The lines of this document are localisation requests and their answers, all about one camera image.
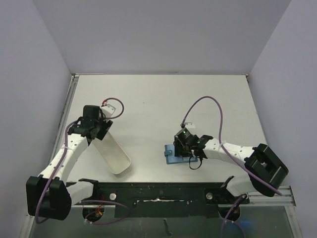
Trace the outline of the blue leather card holder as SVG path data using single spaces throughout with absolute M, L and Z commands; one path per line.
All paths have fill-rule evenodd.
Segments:
M 182 156 L 176 157 L 174 154 L 175 154 L 174 145 L 168 144 L 164 146 L 164 156 L 166 159 L 166 163 L 168 165 L 189 163 L 189 157 L 182 157 Z

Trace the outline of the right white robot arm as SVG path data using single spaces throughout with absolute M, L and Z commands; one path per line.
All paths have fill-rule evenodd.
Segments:
M 289 173 L 286 165 L 266 145 L 256 147 L 239 146 L 220 142 L 218 139 L 203 135 L 198 137 L 187 128 L 174 136 L 175 156 L 203 159 L 217 159 L 239 166 L 245 175 L 231 175 L 224 183 L 220 196 L 227 203 L 238 196 L 257 191 L 264 196 L 273 197 Z

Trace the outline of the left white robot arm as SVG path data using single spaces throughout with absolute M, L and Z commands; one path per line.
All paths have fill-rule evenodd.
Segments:
M 28 214 L 39 224 L 44 220 L 65 220 L 73 205 L 87 200 L 94 204 L 100 200 L 99 183 L 82 178 L 67 184 L 68 177 L 81 154 L 93 140 L 103 140 L 113 122 L 115 107 L 85 105 L 83 114 L 71 122 L 64 132 L 64 144 L 49 165 L 26 182 Z

